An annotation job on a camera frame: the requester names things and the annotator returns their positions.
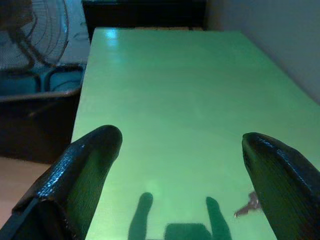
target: electric fan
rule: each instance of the electric fan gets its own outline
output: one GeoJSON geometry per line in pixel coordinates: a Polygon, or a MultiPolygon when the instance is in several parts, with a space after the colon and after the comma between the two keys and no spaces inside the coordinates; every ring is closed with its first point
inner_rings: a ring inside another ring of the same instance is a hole
{"type": "Polygon", "coordinates": [[[0,72],[39,76],[56,67],[68,43],[64,0],[0,1],[0,72]]]}

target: green table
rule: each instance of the green table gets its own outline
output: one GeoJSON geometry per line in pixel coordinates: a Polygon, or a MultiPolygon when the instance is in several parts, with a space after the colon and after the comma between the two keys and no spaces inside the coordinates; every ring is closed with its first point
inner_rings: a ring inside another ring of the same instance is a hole
{"type": "Polygon", "coordinates": [[[234,218],[253,190],[247,132],[320,168],[319,106],[239,32],[98,28],[73,140],[105,124],[123,144],[89,240],[142,240],[145,228],[148,240],[205,240],[208,231],[214,240],[276,239],[261,211],[234,218]]]}

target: silver key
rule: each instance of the silver key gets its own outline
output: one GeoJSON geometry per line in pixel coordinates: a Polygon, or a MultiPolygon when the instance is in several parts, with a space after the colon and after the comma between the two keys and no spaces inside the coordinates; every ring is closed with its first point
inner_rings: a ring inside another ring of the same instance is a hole
{"type": "Polygon", "coordinates": [[[234,217],[237,218],[241,215],[247,215],[250,210],[261,209],[261,205],[258,200],[258,196],[255,191],[249,194],[249,202],[244,207],[240,208],[238,211],[234,213],[234,217]]]}

